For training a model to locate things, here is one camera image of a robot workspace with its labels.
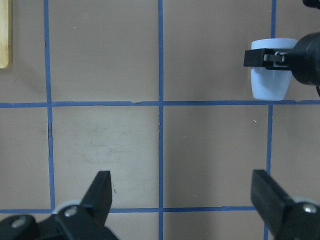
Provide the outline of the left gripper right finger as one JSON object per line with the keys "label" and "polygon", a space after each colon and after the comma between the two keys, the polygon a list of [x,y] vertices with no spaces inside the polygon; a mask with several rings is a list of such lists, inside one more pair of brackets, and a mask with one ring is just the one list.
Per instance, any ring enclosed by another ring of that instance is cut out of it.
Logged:
{"label": "left gripper right finger", "polygon": [[320,205],[291,197],[263,169],[252,171],[250,200],[275,240],[320,238]]}

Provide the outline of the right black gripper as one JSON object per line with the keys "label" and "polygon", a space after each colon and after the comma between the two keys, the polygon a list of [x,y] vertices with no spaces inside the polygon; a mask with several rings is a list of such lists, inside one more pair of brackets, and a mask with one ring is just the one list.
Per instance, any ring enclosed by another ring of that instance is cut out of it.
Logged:
{"label": "right black gripper", "polygon": [[246,50],[244,67],[266,70],[291,70],[293,77],[304,85],[320,86],[320,33],[302,37],[288,52],[287,48]]}

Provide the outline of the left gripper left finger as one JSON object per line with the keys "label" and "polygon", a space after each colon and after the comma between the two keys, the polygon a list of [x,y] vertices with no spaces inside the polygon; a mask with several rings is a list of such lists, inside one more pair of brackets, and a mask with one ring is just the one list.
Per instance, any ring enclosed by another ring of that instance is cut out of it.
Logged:
{"label": "left gripper left finger", "polygon": [[54,219],[64,240],[111,240],[105,223],[112,205],[111,173],[99,171],[80,202],[67,201]]}

